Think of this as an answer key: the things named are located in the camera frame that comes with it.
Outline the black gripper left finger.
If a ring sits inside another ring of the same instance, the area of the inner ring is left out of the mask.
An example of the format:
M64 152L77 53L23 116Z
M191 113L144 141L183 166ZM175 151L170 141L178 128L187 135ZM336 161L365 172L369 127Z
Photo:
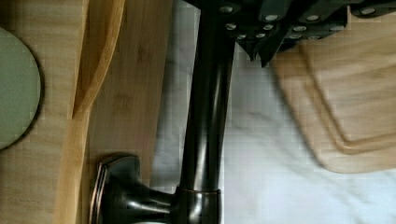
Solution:
M276 33L282 20L282 0L185 0L203 12L220 17L228 36L247 53L251 61L260 56L271 61L282 37Z

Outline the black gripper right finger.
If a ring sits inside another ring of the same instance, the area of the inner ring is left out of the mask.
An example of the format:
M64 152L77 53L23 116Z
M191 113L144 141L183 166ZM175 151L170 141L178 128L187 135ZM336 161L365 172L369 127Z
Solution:
M257 54L262 67L279 52L290 49L302 39L322 39L343 31L347 13L372 19L395 11L395 0L262 0L261 21L273 23L274 32Z

